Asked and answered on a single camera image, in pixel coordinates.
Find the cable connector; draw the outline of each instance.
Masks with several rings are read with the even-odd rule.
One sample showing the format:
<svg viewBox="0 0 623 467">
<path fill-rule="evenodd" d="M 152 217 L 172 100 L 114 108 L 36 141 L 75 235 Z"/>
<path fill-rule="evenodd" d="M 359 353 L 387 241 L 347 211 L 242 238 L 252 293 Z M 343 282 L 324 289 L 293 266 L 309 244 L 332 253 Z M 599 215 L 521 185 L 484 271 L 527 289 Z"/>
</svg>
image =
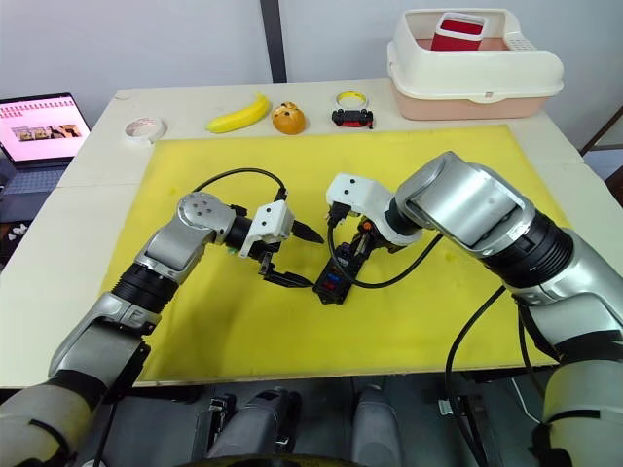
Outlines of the cable connector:
<svg viewBox="0 0 623 467">
<path fill-rule="evenodd" d="M 275 199 L 273 199 L 273 201 L 280 201 L 280 200 L 284 200 L 288 198 L 288 191 L 285 189 L 285 187 L 281 187 L 277 190 L 276 195 L 275 195 Z"/>
<path fill-rule="evenodd" d="M 230 204 L 230 207 L 236 211 L 237 216 L 246 217 L 247 210 L 244 206 L 238 206 L 237 204 Z"/>
<path fill-rule="evenodd" d="M 336 227 L 350 213 L 350 206 L 341 202 L 334 202 L 329 209 L 327 224 L 329 227 Z"/>
</svg>

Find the pink container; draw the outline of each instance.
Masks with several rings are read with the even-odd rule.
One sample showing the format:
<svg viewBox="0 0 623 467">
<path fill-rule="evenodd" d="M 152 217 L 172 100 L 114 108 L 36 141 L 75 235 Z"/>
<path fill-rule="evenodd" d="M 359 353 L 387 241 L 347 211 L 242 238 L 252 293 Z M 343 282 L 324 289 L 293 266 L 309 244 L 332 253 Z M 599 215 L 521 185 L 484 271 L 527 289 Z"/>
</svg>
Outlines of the pink container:
<svg viewBox="0 0 623 467">
<path fill-rule="evenodd" d="M 561 61 L 537 50 L 506 10 L 452 10 L 486 19 L 480 46 L 477 51 L 432 51 L 435 29 L 447 12 L 406 12 L 387 46 L 387 71 L 405 118 L 527 117 L 563 88 Z"/>
</svg>

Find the black cable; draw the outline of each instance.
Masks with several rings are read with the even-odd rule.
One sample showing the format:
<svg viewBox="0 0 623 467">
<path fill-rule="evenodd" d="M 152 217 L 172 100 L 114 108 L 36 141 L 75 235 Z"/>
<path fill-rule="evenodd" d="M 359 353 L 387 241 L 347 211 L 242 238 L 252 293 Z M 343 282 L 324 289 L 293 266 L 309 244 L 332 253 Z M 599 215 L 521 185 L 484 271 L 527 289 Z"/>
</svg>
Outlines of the black cable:
<svg viewBox="0 0 623 467">
<path fill-rule="evenodd" d="M 106 448 L 106 441 L 108 441 L 108 434 L 110 433 L 110 428 L 113 426 L 113 420 L 115 419 L 115 413 L 117 412 L 117 403 L 115 402 L 110 407 L 110 413 L 108 414 L 108 420 L 106 421 L 106 426 L 104 426 L 104 431 L 101 434 L 101 438 L 99 439 L 99 445 L 97 446 L 97 452 L 95 453 L 95 458 L 93 459 L 92 467 L 99 467 L 99 463 L 104 455 L 104 448 Z"/>
<path fill-rule="evenodd" d="M 528 376 L 530 377 L 530 381 L 534 385 L 536 392 L 541 396 L 541 399 L 545 397 L 545 390 L 541 383 L 536 379 L 536 375 L 534 374 L 534 368 L 532 367 L 532 363 L 530 361 L 530 356 L 528 355 L 528 348 L 526 347 L 526 328 L 524 327 L 524 320 L 522 319 L 521 311 L 517 313 L 519 315 L 518 325 L 519 325 L 519 347 L 522 349 L 522 358 L 524 359 L 524 365 L 526 366 L 526 371 L 528 372 Z"/>
<path fill-rule="evenodd" d="M 279 177 L 277 177 L 273 173 L 269 172 L 268 170 L 264 170 L 262 168 L 255 168 L 255 167 L 234 168 L 232 170 L 227 170 L 226 172 L 219 173 L 218 175 L 214 175 L 212 178 L 210 178 L 208 180 L 205 180 L 198 187 L 196 187 L 193 190 L 193 192 L 200 192 L 205 187 L 207 187 L 209 184 L 211 184 L 211 183 L 213 183 L 213 182 L 215 182 L 217 180 L 220 180 L 221 178 L 229 177 L 230 175 L 234 175 L 235 173 L 244 173 L 244 172 L 261 173 L 262 175 L 266 175 L 267 177 L 272 178 L 273 180 L 275 180 L 277 182 L 277 184 L 279 185 L 279 189 L 281 191 L 285 192 L 285 185 L 283 184 L 283 182 L 281 181 L 281 179 Z"/>
<path fill-rule="evenodd" d="M 391 278 L 390 280 L 386 280 L 385 282 L 370 283 L 370 282 L 361 282 L 355 279 L 350 274 L 348 274 L 348 272 L 346 272 L 346 270 L 342 267 L 342 264 L 340 263 L 340 260 L 338 260 L 336 253 L 335 253 L 335 242 L 333 240 L 333 229 L 334 228 L 332 226 L 329 226 L 329 229 L 327 231 L 327 244 L 329 245 L 329 253 L 331 253 L 331 259 L 333 260 L 333 264 L 335 265 L 337 270 L 340 272 L 340 274 L 343 275 L 344 278 L 348 282 L 358 287 L 362 287 L 364 289 L 381 289 L 383 287 L 387 287 L 388 285 L 395 284 L 399 280 L 404 279 L 407 275 L 411 273 L 411 271 L 413 271 L 413 269 L 417 268 L 420 265 L 420 263 L 424 260 L 424 258 L 426 258 L 426 256 L 428 256 L 428 253 L 430 253 L 430 251 L 435 247 L 435 245 L 439 242 L 439 240 L 443 238 L 443 235 L 438 233 L 432 240 L 430 240 L 430 243 L 426 245 L 426 248 L 424 248 L 424 250 L 416 258 L 416 260 L 408 268 L 400 272 L 395 277 Z"/>
<path fill-rule="evenodd" d="M 488 465 L 487 459 L 484 457 L 484 454 L 476 446 L 476 443 L 474 442 L 472 435 L 469 433 L 469 430 L 463 423 L 463 420 L 460 418 L 460 410 L 458 408 L 458 398 L 457 398 L 457 395 L 455 394 L 455 390 L 453 389 L 452 382 L 451 382 L 452 366 L 455 361 L 455 355 L 457 354 L 458 346 L 462 342 L 467 332 L 469 332 L 469 330 L 474 325 L 474 323 L 478 320 L 478 318 L 480 318 L 483 315 L 483 313 L 487 311 L 487 308 L 489 308 L 497 300 L 497 298 L 504 293 L 505 290 L 506 289 L 504 288 L 503 285 L 500 286 L 494 292 L 494 294 L 491 295 L 487 299 L 487 301 L 484 302 L 482 306 L 480 306 L 480 308 L 478 308 L 476 312 L 472 315 L 472 317 L 469 318 L 469 320 L 465 323 L 463 328 L 458 333 L 457 338 L 452 343 L 452 347 L 450 347 L 450 352 L 448 352 L 448 359 L 446 360 L 446 371 L 444 372 L 444 381 L 446 384 L 446 395 L 448 396 L 450 407 L 452 407 L 452 415 L 455 418 L 455 421 L 457 422 L 458 429 L 460 430 L 460 434 L 462 435 L 463 439 L 469 446 L 469 450 L 471 450 L 471 453 L 474 455 L 474 458 L 476 459 L 476 463 L 480 467 L 487 467 Z"/>
</svg>

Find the yellow foam mat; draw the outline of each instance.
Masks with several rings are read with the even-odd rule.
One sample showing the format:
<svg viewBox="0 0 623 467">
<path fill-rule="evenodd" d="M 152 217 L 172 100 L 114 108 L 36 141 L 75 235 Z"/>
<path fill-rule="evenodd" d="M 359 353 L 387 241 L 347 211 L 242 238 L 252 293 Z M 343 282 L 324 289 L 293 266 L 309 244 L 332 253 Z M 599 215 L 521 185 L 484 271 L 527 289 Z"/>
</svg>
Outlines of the yellow foam mat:
<svg viewBox="0 0 623 467">
<path fill-rule="evenodd" d="M 254 139 L 161 141 L 119 237 L 103 289 L 110 289 L 149 236 L 171 218 L 177 201 L 227 169 L 262 167 L 289 190 L 295 216 L 326 235 L 325 190 L 338 172 L 374 178 L 395 190 L 412 172 L 453 150 L 499 172 L 554 221 L 561 209 L 506 126 L 418 132 Z M 276 184 L 257 174 L 219 180 L 209 192 L 249 208 L 271 202 Z M 336 232 L 349 241 L 356 220 Z M 382 281 L 406 268 L 434 233 L 394 254 L 377 250 L 359 278 Z M 276 269 L 315 281 L 328 259 L 326 244 L 291 237 L 274 256 Z M 208 245 L 201 262 L 163 312 L 142 380 L 209 381 L 431 372 L 443 368 L 461 326 L 499 286 L 478 261 L 443 239 L 403 281 L 380 290 L 353 287 L 344 305 L 321 305 L 312 289 L 285 289 L 262 280 L 259 265 Z M 550 360 L 531 348 L 534 363 Z M 508 294 L 463 342 L 458 368 L 520 366 L 517 309 Z"/>
</svg>

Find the laptop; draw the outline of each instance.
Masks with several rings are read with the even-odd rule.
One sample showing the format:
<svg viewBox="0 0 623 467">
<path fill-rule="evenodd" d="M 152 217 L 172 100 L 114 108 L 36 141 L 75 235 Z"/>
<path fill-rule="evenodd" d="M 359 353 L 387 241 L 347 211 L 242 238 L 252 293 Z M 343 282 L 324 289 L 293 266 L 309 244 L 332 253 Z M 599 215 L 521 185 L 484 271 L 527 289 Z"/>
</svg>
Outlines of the laptop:
<svg viewBox="0 0 623 467">
<path fill-rule="evenodd" d="M 0 222 L 34 219 L 89 132 L 69 92 L 0 99 Z"/>
</svg>

